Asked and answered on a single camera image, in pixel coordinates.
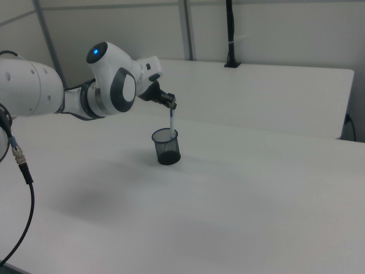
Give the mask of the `dark robot gripper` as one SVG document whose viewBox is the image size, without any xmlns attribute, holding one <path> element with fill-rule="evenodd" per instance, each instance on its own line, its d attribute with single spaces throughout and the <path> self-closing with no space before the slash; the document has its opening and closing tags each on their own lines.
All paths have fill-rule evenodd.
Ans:
<svg viewBox="0 0 365 274">
<path fill-rule="evenodd" d="M 143 101 L 153 101 L 168 106 L 175 110 L 177 107 L 176 98 L 174 94 L 166 93 L 160 88 L 158 81 L 153 82 L 144 93 L 138 96 Z"/>
</svg>

